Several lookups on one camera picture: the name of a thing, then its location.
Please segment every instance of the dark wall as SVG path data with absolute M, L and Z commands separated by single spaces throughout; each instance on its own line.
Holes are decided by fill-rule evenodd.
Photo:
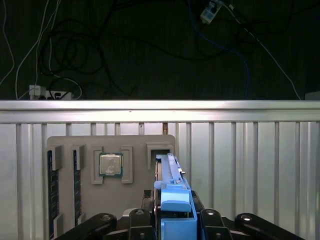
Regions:
M 56 2 L 51 1 L 45 23 L 55 9 Z M 295 2 L 296 12 L 317 1 Z M 14 71 L 0 86 L 0 98 L 15 99 L 17 67 L 38 38 L 46 1 L 6 0 L 6 4 L 8 14 L 6 33 L 16 65 Z M 270 20 L 288 16 L 291 0 L 237 0 L 233 5 L 249 20 Z M 92 18 L 98 26 L 103 23 L 109 7 L 110 1 L 91 1 Z M 0 4 L 1 16 L 3 10 L 3 5 Z M 317 80 L 319 79 L 317 65 L 320 60 L 319 12 L 320 8 L 317 6 L 294 16 L 288 31 L 272 34 L 263 41 L 291 77 L 301 97 L 307 88 L 308 91 L 319 88 Z M 92 31 L 97 32 L 89 18 L 87 0 L 62 0 L 57 22 L 69 18 L 80 20 L 91 26 Z M 217 19 L 231 20 L 232 17 L 226 9 L 222 9 Z M 271 30 L 284 29 L 287 21 L 288 19 L 284 19 L 270 24 Z M 203 32 L 210 39 L 226 45 L 233 39 L 236 28 L 235 23 L 217 20 L 210 26 L 205 26 Z M 64 25 L 62 29 L 85 32 L 72 22 Z M 110 85 L 103 70 L 90 75 L 74 71 L 61 72 L 61 76 L 70 77 L 83 85 L 87 99 L 244 99 L 247 77 L 243 62 L 235 54 L 226 53 L 208 61 L 183 60 L 140 41 L 110 33 L 139 38 L 176 55 L 188 58 L 204 57 L 195 48 L 195 31 L 190 21 L 188 7 L 183 0 L 156 1 L 117 10 L 111 15 L 99 43 L 105 52 L 106 61 L 116 84 L 125 92 L 129 92 L 133 86 L 136 88 L 131 96 L 125 96 L 114 86 L 112 95 L 109 92 L 105 94 Z M 40 49 L 47 37 L 48 33 L 43 35 Z M 203 39 L 199 40 L 199 45 L 208 54 L 220 51 Z M 2 34 L 0 50 L 0 78 L 2 78 L 11 67 L 11 58 Z M 57 48 L 57 52 L 61 54 L 63 51 Z M 83 50 L 79 48 L 77 54 L 79 58 L 83 57 Z M 297 99 L 291 84 L 264 49 L 257 46 L 253 53 L 245 54 L 244 57 L 251 75 L 247 99 Z M 93 69 L 99 64 L 97 51 L 89 47 L 88 64 L 85 69 Z M 35 72 L 34 50 L 19 72 L 19 96 L 28 90 L 29 84 L 34 84 Z M 54 79 L 52 76 L 39 74 L 38 84 L 48 87 Z M 67 91 L 72 87 L 73 84 L 68 81 L 57 81 L 52 89 Z M 75 95 L 78 94 L 77 89 L 73 92 Z

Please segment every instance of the cpu chip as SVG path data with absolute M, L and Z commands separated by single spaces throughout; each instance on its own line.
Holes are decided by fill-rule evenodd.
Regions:
M 119 177 L 122 175 L 121 153 L 100 153 L 99 156 L 99 175 Z

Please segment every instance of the white cable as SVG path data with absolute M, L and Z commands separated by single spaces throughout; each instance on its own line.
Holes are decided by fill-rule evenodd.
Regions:
M 40 42 L 41 42 L 41 38 L 43 36 L 43 34 L 45 33 L 45 31 L 47 30 L 47 28 L 49 27 L 49 24 L 51 22 L 51 19 L 53 18 L 54 20 L 56 19 L 56 16 L 57 16 L 57 12 L 58 12 L 58 8 L 59 8 L 59 5 L 60 5 L 61 1 L 60 0 L 57 0 L 56 2 L 56 8 L 54 10 L 54 12 L 52 13 L 52 15 L 50 16 L 49 18 L 49 21 L 47 23 L 47 25 L 45 26 L 44 30 L 42 31 L 41 35 L 40 35 L 40 38 L 39 40 L 37 41 L 37 46 L 36 46 L 36 49 L 35 49 L 35 83 L 34 85 L 36 86 L 37 85 L 37 82 L 38 82 L 38 49 L 39 49 L 39 45 L 40 45 Z
M 58 13 L 58 9 L 59 9 L 59 5 L 61 3 L 61 0 L 58 0 L 57 1 L 57 4 L 56 4 L 56 9 L 55 9 L 55 13 L 54 13 L 54 17 L 53 17 L 53 21 L 52 21 L 52 25 L 51 25 L 51 30 L 54 28 L 54 25 L 55 25 L 55 22 L 56 22 L 56 17 L 57 17 L 57 13 Z M 49 52 L 49 70 L 51 71 L 51 58 L 52 58 L 52 40 L 51 40 L 51 37 L 49 39 L 49 43 L 50 43 L 50 52 Z M 61 76 L 59 75 L 56 75 L 56 74 L 53 74 L 53 76 L 55 76 L 56 78 L 61 78 Z M 65 80 L 68 80 L 72 83 L 74 83 L 75 85 L 77 85 L 79 87 L 79 90 L 80 90 L 80 94 L 79 96 L 76 98 L 77 100 L 81 98 L 82 96 L 82 88 L 81 86 L 74 80 L 70 79 L 70 78 L 64 78 Z
M 57 1 L 57 6 L 58 6 L 58 7 L 59 7 L 60 2 L 61 2 L 61 1 L 59 1 L 59 0 Z M 37 47 L 36 47 L 36 50 L 35 50 L 35 52 L 36 52 L 36 54 L 35 54 L 35 59 L 36 59 L 36 60 L 35 60 L 35 61 L 36 61 L 36 64 L 35 64 L 35 66 L 36 66 L 36 67 L 35 67 L 35 75 L 36 75 L 36 77 L 35 77 L 34 86 L 37 85 L 37 81 L 38 81 L 38 48 L 39 48 L 39 45 L 40 45 L 40 41 L 41 41 L 42 35 L 43 35 L 44 32 L 47 30 L 47 28 L 48 28 L 48 26 L 49 26 L 49 24 L 50 24 L 50 22 L 51 22 L 51 19 L 56 15 L 56 11 L 57 11 L 57 8 L 56 8 L 56 10 L 53 12 L 53 14 L 51 15 L 51 17 L 50 17 L 50 19 L 49 19 L 46 27 L 45 27 L 44 30 L 42 31 L 39 41 L 37 41 Z M 18 100 L 22 99 L 27 93 L 29 93 L 29 92 L 32 91 L 33 89 L 34 89 L 34 88 L 29 89 L 28 91 L 26 91 L 22 96 L 20 96 L 20 97 L 18 98 Z
M 33 89 L 35 89 L 35 88 L 31 88 L 31 89 L 29 89 L 28 91 L 26 91 L 24 94 L 22 94 L 19 98 L 18 98 L 18 100 L 20 100 L 20 99 L 22 99 L 26 94 L 28 94 L 30 91 L 32 91 Z
M 10 71 L 0 81 L 0 86 L 15 68 L 14 54 L 12 53 L 12 50 L 11 50 L 11 47 L 10 47 L 10 44 L 9 44 L 9 41 L 8 41 L 8 38 L 7 38 L 7 35 L 6 35 L 7 6 L 6 6 L 6 1 L 5 0 L 2 0 L 2 1 L 3 1 L 3 7 L 4 7 L 4 18 L 3 18 L 2 32 L 3 32 L 3 36 L 4 36 L 4 39 L 5 39 L 5 42 L 8 45 L 8 48 L 9 48 L 9 51 L 10 51 L 10 55 L 11 55 L 11 59 L 12 59 L 12 67 L 11 67 Z
M 27 59 L 27 57 L 29 56 L 29 54 L 31 53 L 31 51 L 35 48 L 35 46 L 37 45 L 38 41 L 40 40 L 41 37 L 41 33 L 42 33 L 42 29 L 44 27 L 44 22 L 45 22 L 45 18 L 46 18 L 46 12 L 47 12 L 47 7 L 49 5 L 50 0 L 46 1 L 45 7 L 44 7 L 44 12 L 43 12 L 43 17 L 42 17 L 42 23 L 41 23 L 41 28 L 40 28 L 40 32 L 39 32 L 39 36 L 37 41 L 34 43 L 34 45 L 31 47 L 31 49 L 29 50 L 29 52 L 25 55 L 25 57 L 22 59 L 21 63 L 19 64 L 17 70 L 16 70 L 16 74 L 15 74 L 15 98 L 17 100 L 19 100 L 18 97 L 18 76 L 19 76 L 19 70 L 22 66 L 22 64 L 24 63 L 24 61 Z
M 238 18 L 235 16 L 235 14 L 233 13 L 233 11 L 230 9 L 230 7 L 228 7 L 226 4 L 223 4 L 223 6 L 230 12 L 230 14 L 234 17 L 234 19 L 236 20 L 236 22 L 240 25 L 242 25 L 242 23 L 238 20 Z M 248 29 L 246 29 L 244 27 L 244 30 L 246 30 L 260 45 L 261 47 L 264 48 L 264 50 L 269 54 L 269 56 L 273 59 L 273 61 L 275 62 L 275 64 L 278 66 L 278 68 L 281 70 L 281 72 L 285 75 L 285 77 L 289 80 L 289 82 L 292 85 L 292 88 L 294 90 L 295 95 L 298 97 L 299 100 L 301 100 L 299 94 L 297 93 L 296 87 L 294 85 L 294 83 L 292 82 L 292 80 L 290 79 L 290 77 L 286 74 L 286 72 L 282 69 L 282 67 L 280 66 L 280 64 L 277 62 L 277 60 L 274 58 L 274 56 L 271 54 L 271 52 L 269 52 L 269 50 L 266 48 L 266 46 L 258 39 L 256 38 L 255 35 L 253 35 Z

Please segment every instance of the gray fixture board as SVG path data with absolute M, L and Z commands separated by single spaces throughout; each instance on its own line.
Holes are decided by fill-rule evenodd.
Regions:
M 52 153 L 52 170 L 58 171 L 58 198 L 48 206 L 49 218 L 51 207 L 58 209 L 52 220 L 54 237 L 96 214 L 119 219 L 124 210 L 139 208 L 144 190 L 154 187 L 156 154 L 175 154 L 175 149 L 172 135 L 50 137 L 47 150 Z M 122 176 L 99 175 L 100 153 L 123 154 Z

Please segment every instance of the black cable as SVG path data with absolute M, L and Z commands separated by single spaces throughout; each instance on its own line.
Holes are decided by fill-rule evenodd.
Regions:
M 155 48 L 159 51 L 161 51 L 164 54 L 167 54 L 173 58 L 177 58 L 177 59 L 182 59 L 182 60 L 187 60 L 187 61 L 192 61 L 192 62 L 204 62 L 204 61 L 208 61 L 211 59 L 211 57 L 203 57 L 203 58 L 192 58 L 192 57 L 187 57 L 187 56 L 181 56 L 175 53 L 172 53 L 168 50 L 165 50 L 157 45 L 155 45 L 154 43 L 148 42 L 146 40 L 137 38 L 137 37 L 133 37 L 133 36 L 128 36 L 128 35 L 122 35 L 122 34 L 117 34 L 117 33 L 113 33 L 113 32 L 106 32 L 105 34 L 109 35 L 109 36 L 113 36 L 113 37 L 117 37 L 117 38 L 123 38 L 123 39 L 128 39 L 128 40 L 133 40 L 136 42 L 140 42 L 142 44 L 148 45 L 152 48 Z
M 113 0 L 112 4 L 111 4 L 111 6 L 110 6 L 109 12 L 108 12 L 107 15 L 105 16 L 104 21 L 103 21 L 103 24 L 102 24 L 102 26 L 100 27 L 99 32 L 98 32 L 98 34 L 97 34 L 97 36 L 96 36 L 96 39 L 97 39 L 97 40 L 99 40 L 99 39 L 101 38 L 102 34 L 104 33 L 105 28 L 106 28 L 106 26 L 107 26 L 107 24 L 108 24 L 108 22 L 109 22 L 109 20 L 110 20 L 110 18 L 111 18 L 111 15 L 112 15 L 112 13 L 113 13 L 116 5 L 117 5 L 117 2 L 118 2 L 118 0 Z
M 237 27 L 237 30 L 236 30 L 236 33 L 233 34 L 233 39 L 231 40 L 231 42 L 229 44 L 226 45 L 226 48 L 227 49 L 235 49 L 235 48 L 239 48 L 240 51 L 244 54 L 249 54 L 249 53 L 252 53 L 256 47 L 257 47 L 257 44 L 255 44 L 256 42 L 249 42 L 250 44 L 254 44 L 254 47 L 252 50 L 250 51 L 245 51 L 243 50 L 243 48 L 241 47 L 241 44 L 240 43 L 245 43 L 245 41 L 243 39 L 246 38 L 246 36 L 240 38 L 240 34 L 243 32 L 242 31 L 242 27 L 239 26 L 239 24 L 237 22 L 234 22 L 233 20 L 228 20 L 228 19 L 213 19 L 212 22 L 218 22 L 218 21 L 225 21 L 225 22 L 232 22 L 232 23 L 235 23 L 235 26 Z M 199 30 L 201 30 L 203 27 L 206 27 L 208 26 L 207 24 L 202 24 L 202 26 L 199 27 Z M 214 53 L 214 54 L 208 54 L 206 53 L 205 51 L 201 50 L 200 48 L 200 43 L 199 43 L 199 40 L 202 39 L 198 34 L 195 35 L 195 38 L 194 38 L 194 45 L 195 45 L 195 48 L 196 50 L 202 54 L 203 56 L 206 56 L 208 59 L 212 59 L 212 58 L 215 58 L 215 57 L 218 57 L 220 56 L 221 54 L 224 54 L 226 53 L 227 51 L 226 50 L 221 50 L 217 53 Z
M 75 32 L 75 31 L 71 31 L 71 30 L 58 30 L 58 28 L 60 28 L 61 26 L 63 26 L 65 23 L 68 22 L 73 22 L 76 24 L 79 24 L 81 26 L 82 29 L 85 29 L 85 32 Z M 46 58 L 45 58 L 45 53 L 47 52 L 46 49 L 49 46 L 50 43 L 50 39 L 52 39 L 53 37 L 58 37 L 59 35 L 63 35 L 60 36 L 57 41 L 53 42 L 52 44 L 52 49 L 53 49 L 53 56 L 55 57 L 55 61 L 58 64 L 58 68 L 57 69 L 50 69 L 50 67 L 46 66 L 45 62 L 46 62 Z M 57 49 L 58 49 L 58 44 L 60 44 L 63 40 L 66 40 L 66 44 L 64 45 L 63 48 L 63 53 L 62 53 L 62 57 L 58 56 L 57 53 Z M 84 49 L 84 56 L 85 58 L 83 59 L 82 63 L 79 64 L 78 66 L 74 65 L 74 61 L 77 58 L 77 43 L 80 43 L 81 46 L 83 46 Z M 95 49 L 96 53 L 99 55 L 100 58 L 100 64 L 99 66 L 91 71 L 84 71 L 81 70 L 81 68 L 83 68 L 89 61 L 88 58 L 88 46 L 92 47 Z M 54 28 L 52 29 L 52 31 L 50 32 L 48 38 L 46 39 L 40 54 L 38 56 L 38 62 L 39 62 L 39 69 L 40 71 L 47 75 L 47 76 L 51 76 L 54 74 L 59 74 L 62 71 L 65 70 L 72 70 L 81 74 L 95 74 L 98 71 L 100 71 L 101 69 L 104 69 L 106 75 L 107 75 L 107 79 L 109 82 L 109 88 L 110 88 L 110 92 L 113 93 L 114 91 L 112 91 L 112 88 L 115 87 L 119 92 L 121 92 L 122 94 L 125 95 L 130 95 L 132 94 L 132 92 L 136 89 L 136 87 L 134 86 L 131 91 L 129 93 L 125 92 L 123 89 L 121 89 L 113 80 L 108 64 L 106 62 L 106 56 L 104 51 L 102 50 L 100 44 L 97 41 L 96 36 L 94 35 L 94 33 L 82 22 L 69 18 L 66 20 L 63 20 L 59 23 L 57 23 Z
M 81 83 L 81 87 L 84 88 L 84 86 L 94 86 L 94 87 L 96 87 L 98 89 L 107 89 L 106 91 L 103 92 L 103 94 L 101 96 L 101 99 L 104 99 L 103 97 L 110 91 L 110 89 L 106 85 L 104 85 L 103 83 L 94 82 L 94 81 L 87 81 L 87 82 Z M 76 87 L 77 86 L 71 87 L 68 90 L 68 92 L 72 92 L 74 89 L 76 89 Z
M 182 2 L 183 0 L 134 0 L 134 1 L 130 1 L 127 4 L 120 4 L 117 7 L 114 8 L 115 11 L 117 10 L 122 10 L 122 9 L 126 9 L 129 7 L 134 7 L 137 5 L 141 5 L 141 4 L 150 4 L 150 3 L 154 3 L 154 2 Z
M 298 15 L 298 14 L 302 14 L 302 13 L 304 13 L 304 12 L 310 10 L 310 9 L 313 9 L 313 8 L 315 8 L 315 7 L 317 7 L 317 6 L 320 6 L 320 1 L 317 1 L 316 3 L 314 3 L 314 4 L 310 5 L 310 6 L 307 6 L 306 8 L 303 8 L 303 9 L 301 9 L 301 10 L 299 10 L 299 11 L 296 11 L 295 13 L 292 13 L 292 15 L 283 16 L 283 17 L 275 18 L 275 19 L 271 19 L 271 20 L 268 20 L 267 22 L 269 22 L 269 23 L 271 23 L 271 22 L 278 22 L 278 21 L 280 21 L 280 20 L 284 20 L 284 19 L 287 19 L 287 18 L 290 18 L 290 17 L 292 18 L 293 16 L 296 16 L 296 15 Z
M 53 94 L 52 94 L 52 92 L 51 92 L 51 91 L 52 91 L 52 86 L 53 86 L 56 82 L 61 81 L 61 80 L 65 80 L 65 79 L 71 79 L 71 78 L 70 78 L 70 77 L 58 77 L 58 78 L 54 79 L 54 80 L 50 83 L 50 85 L 47 87 L 47 89 L 48 89 L 48 91 L 49 91 L 49 94 L 50 94 L 50 96 L 51 96 L 51 98 L 52 98 L 53 100 L 57 100 L 57 99 L 56 99 L 55 96 L 53 96 Z M 82 88 L 82 86 L 81 86 L 78 82 L 76 82 L 74 79 L 72 79 L 72 80 L 73 80 L 73 82 L 75 83 L 75 86 L 72 87 L 72 90 L 75 89 L 75 88 L 81 88 L 82 94 L 86 95 L 86 93 L 85 93 L 84 89 Z M 63 94 L 63 95 L 60 97 L 60 99 L 62 100 L 68 93 L 71 93 L 71 91 L 70 91 L 70 90 L 66 91 L 65 94 Z
M 125 3 L 120 3 L 117 5 L 117 7 L 115 7 L 115 11 L 116 10 L 120 10 L 120 9 L 125 9 L 125 8 L 128 8 L 128 7 L 132 7 L 132 6 L 135 6 L 135 5 L 139 5 L 139 4 L 146 4 L 146 3 L 150 3 L 150 2 L 166 2 L 166 1 L 174 1 L 174 0 L 129 0 Z M 270 34 L 279 34 L 279 33 L 284 33 L 286 32 L 288 29 L 289 29 L 289 26 L 290 26 L 290 23 L 291 23 L 291 20 L 292 20 L 292 16 L 294 16 L 296 13 L 293 13 L 293 10 L 294 10 L 294 5 L 295 5 L 295 1 L 292 0 L 291 1 L 291 8 L 290 8 L 290 14 L 289 14 L 289 20 L 285 26 L 285 29 L 284 30 L 274 30 L 274 31 L 271 31 L 270 30 L 270 26 L 269 26 L 269 21 L 267 20 L 261 20 L 261 19 L 254 19 L 252 21 L 248 21 L 245 16 L 243 14 L 241 14 L 240 12 L 237 12 L 238 13 L 238 18 L 242 18 L 243 19 L 243 24 L 241 27 L 243 28 L 247 28 L 250 32 L 252 32 L 253 34 L 255 35 L 259 35 L 259 39 L 260 41 L 264 41 L 268 35 Z M 260 26 L 260 25 L 263 25 L 265 30 L 264 31 L 258 31 L 255 29 L 255 26 Z M 243 37 L 239 37 L 241 36 L 241 32 L 239 30 L 237 30 L 236 33 L 233 34 L 233 36 L 235 37 L 235 40 L 236 40 L 236 44 L 233 48 L 235 47 L 238 47 L 240 49 L 240 51 L 244 54 L 249 54 L 249 53 L 253 53 L 255 51 L 255 49 L 258 47 L 259 43 L 258 41 L 255 39 L 252 41 L 251 38 L 248 38 L 249 40 L 246 40 L 248 33 L 246 31 L 243 30 L 243 34 L 242 36 Z M 199 51 L 200 48 L 197 46 L 197 44 L 199 43 L 196 43 L 196 48 L 197 50 Z M 243 45 L 252 45 L 251 49 L 250 50 L 244 50 L 244 47 Z M 187 57 L 181 57 L 181 56 L 178 56 L 176 54 L 171 54 L 170 52 L 166 52 L 166 51 L 163 51 L 163 49 L 159 49 L 161 50 L 162 52 L 165 52 L 166 54 L 169 54 L 171 55 L 172 57 L 177 57 L 177 58 L 181 58 L 181 59 L 185 59 L 185 60 L 190 60 L 190 61 L 198 61 L 198 59 L 189 59 Z M 202 58 L 202 59 L 199 59 L 199 61 L 207 61 L 209 60 L 210 55 L 208 55 L 207 57 L 208 58 Z
M 293 15 L 294 5 L 295 5 L 295 1 L 292 0 L 291 8 L 290 8 L 290 16 Z M 240 22 L 242 22 L 242 25 L 240 26 L 240 28 L 238 27 L 236 29 L 236 32 L 232 31 L 233 36 L 236 38 L 236 45 L 233 46 L 233 48 L 238 48 L 240 52 L 243 54 L 253 53 L 259 45 L 259 42 L 257 41 L 257 39 L 256 38 L 252 39 L 251 36 L 249 36 L 249 33 L 245 29 L 248 29 L 254 35 L 259 35 L 259 41 L 263 42 L 270 34 L 279 34 L 279 33 L 286 32 L 289 29 L 289 26 L 292 20 L 292 17 L 289 17 L 289 20 L 287 21 L 284 30 L 270 31 L 270 26 L 268 21 L 264 21 L 261 19 L 254 19 L 249 21 L 240 11 L 236 9 L 234 9 L 233 11 L 237 14 L 236 18 Z M 255 26 L 257 25 L 263 25 L 265 28 L 264 31 L 256 30 Z M 204 54 L 204 52 L 200 50 L 198 39 L 196 39 L 195 45 L 198 52 Z M 252 47 L 250 48 L 250 50 L 245 50 L 244 46 L 252 46 Z
M 92 14 L 91 14 L 91 3 L 93 1 L 92 0 L 87 0 L 86 3 L 87 3 L 87 8 L 88 8 L 88 16 L 89 16 L 89 20 L 91 22 L 91 24 L 95 27 L 95 28 L 99 28 L 98 25 L 96 24 L 96 22 L 94 21 L 93 17 L 92 17 Z

